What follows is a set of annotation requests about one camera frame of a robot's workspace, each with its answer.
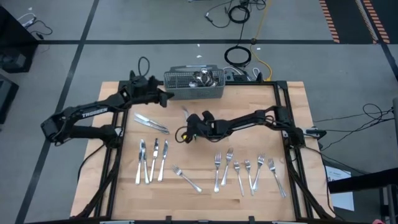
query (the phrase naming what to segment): white paper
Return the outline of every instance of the white paper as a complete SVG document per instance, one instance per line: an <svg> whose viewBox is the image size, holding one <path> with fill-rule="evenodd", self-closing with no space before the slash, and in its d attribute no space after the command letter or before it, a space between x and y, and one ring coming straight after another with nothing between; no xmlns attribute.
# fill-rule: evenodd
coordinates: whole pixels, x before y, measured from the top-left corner
<svg viewBox="0 0 398 224"><path fill-rule="evenodd" d="M346 170L343 171L326 166L326 171L328 174L328 182L351 177L351 172ZM352 192L332 194L331 201L333 202L334 207L354 211L354 197Z"/></svg>

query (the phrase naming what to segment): gray plastic basket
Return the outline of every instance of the gray plastic basket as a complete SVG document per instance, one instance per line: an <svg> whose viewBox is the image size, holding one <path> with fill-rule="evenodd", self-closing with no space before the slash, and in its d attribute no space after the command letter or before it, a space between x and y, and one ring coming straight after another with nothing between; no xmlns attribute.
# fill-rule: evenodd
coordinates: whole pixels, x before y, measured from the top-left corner
<svg viewBox="0 0 398 224"><path fill-rule="evenodd" d="M218 82L217 86L199 84L198 87L189 87L189 83L195 81L192 77L193 73L200 71L201 68L207 68L213 72L213 77ZM216 65L184 65L171 67L169 72L165 72L164 83L166 91L174 93L171 100L215 99L223 96L225 78L223 70L217 68Z"/></svg>

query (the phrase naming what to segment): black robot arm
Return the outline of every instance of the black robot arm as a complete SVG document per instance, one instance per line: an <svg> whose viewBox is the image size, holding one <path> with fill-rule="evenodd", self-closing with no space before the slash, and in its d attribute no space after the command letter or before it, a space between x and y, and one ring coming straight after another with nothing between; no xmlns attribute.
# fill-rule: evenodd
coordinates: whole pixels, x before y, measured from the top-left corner
<svg viewBox="0 0 398 224"><path fill-rule="evenodd" d="M218 142L237 130L255 125L264 125L274 131L286 131L295 145L304 144L303 131L294 126L294 123L290 121L287 108L283 106L271 106L266 110L256 110L254 113L232 120L216 120L209 111L204 111L202 115L203 119L200 119L197 114L191 114L188 117L187 130L181 135L183 141L179 142L189 143L194 136Z"/></svg>
<svg viewBox="0 0 398 224"><path fill-rule="evenodd" d="M174 96L158 89L159 81L154 77L149 80L142 76L131 74L130 80L119 91L107 99L96 101L86 105L68 107L59 113L51 115L42 124L42 131L50 142L59 146L71 138L98 138L107 146L114 147L114 140L118 133L112 125L104 125L100 128L75 126L81 119L107 112L118 112L129 109L132 105L159 103L167 106L167 100Z"/></svg>

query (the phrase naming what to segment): yellow cable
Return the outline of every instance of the yellow cable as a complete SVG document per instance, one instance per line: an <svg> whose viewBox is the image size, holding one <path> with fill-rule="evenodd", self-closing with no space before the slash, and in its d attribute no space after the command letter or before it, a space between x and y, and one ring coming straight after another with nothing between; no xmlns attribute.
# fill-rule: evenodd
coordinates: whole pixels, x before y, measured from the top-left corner
<svg viewBox="0 0 398 224"><path fill-rule="evenodd" d="M264 22L264 19L266 18L266 14L267 14L267 12L268 12L268 8L269 8L269 6L271 5L272 0L268 0L267 2L268 2L268 4L266 4L266 8L264 9L264 13L262 14L261 22L260 22L260 25L259 25L259 27L258 27L258 29L257 29L257 34L256 34L256 36L255 36L255 39L257 39L257 37L258 37L259 34L260 34L260 30L261 30L261 28L262 28L262 23ZM263 62L262 60L259 59L259 57L257 57L257 55L256 55L256 54L253 52L253 50L252 50L252 46L253 46L253 45L250 45L250 52L251 52L251 54L253 54L253 55L255 56L255 58L257 59L257 61L260 62L260 63L262 63L263 65L265 65L265 66L268 68L268 70L269 70L269 76L268 76L268 78L266 78L264 81L271 81L271 78L272 78L272 69L271 69L271 66L269 66L269 64L267 64L266 62Z"/></svg>

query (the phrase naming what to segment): wooden table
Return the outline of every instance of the wooden table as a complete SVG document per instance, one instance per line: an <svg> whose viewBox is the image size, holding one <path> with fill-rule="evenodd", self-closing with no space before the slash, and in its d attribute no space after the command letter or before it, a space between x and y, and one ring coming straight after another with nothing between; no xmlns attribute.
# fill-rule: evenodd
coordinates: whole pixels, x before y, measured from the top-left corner
<svg viewBox="0 0 398 224"><path fill-rule="evenodd" d="M104 82L99 94L99 100L116 93L118 82ZM289 82L290 101L294 113L295 124L298 127L313 125L302 82ZM190 113L201 114L210 110L216 119L233 119L252 113L254 110L266 109L275 105L275 96L271 86L226 86L222 99L170 101L167 108L159 105L134 105L129 112L126 135L122 152L121 166L116 189L113 220L164 220L171 215L173 220L248 220L253 215L257 221L262 220L295 220L292 206L289 178L285 166L284 150L280 132L272 131L263 126L255 126L233 133L230 137L212 143L206 139L198 139L190 144L179 144L174 139L177 128L186 125L181 106L187 107ZM140 113L168 127L170 134L162 134L155 129L143 126L134 121L133 112ZM96 116L94 126L111 123L112 114ZM135 184L137 172L139 141L144 139L148 149L148 170L152 163L152 152L155 138L159 138L162 153L164 140L169 141L163 182L157 181L160 162L155 165L154 181L145 185L143 173L141 185ZM309 147L318 149L317 141L305 138ZM86 156L102 144L100 140L89 140ZM233 166L229 166L228 180L225 187L220 187L219 193L214 193L215 153L222 153L220 180L225 168L225 155L229 147L234 148L233 160L241 163L241 178L245 196L242 197L238 176ZM266 153L266 160L273 158L277 175L287 192L282 199L274 176L266 164L261 168L259 190L251 196L249 191L248 173L243 161L249 159L252 163L251 177L254 181L257 169L257 155ZM80 181L76 190L71 215L79 213L90 201L98 189L101 170L103 168L105 149L101 150L87 161L81 171ZM318 202L333 215L326 199L326 178L319 154L302 149L302 158L307 176L308 188ZM175 175L172 164L178 165L185 175L199 185L203 192L196 193L181 177ZM302 216L305 217L302 194L298 190ZM105 213L108 192L104 195Z"/></svg>

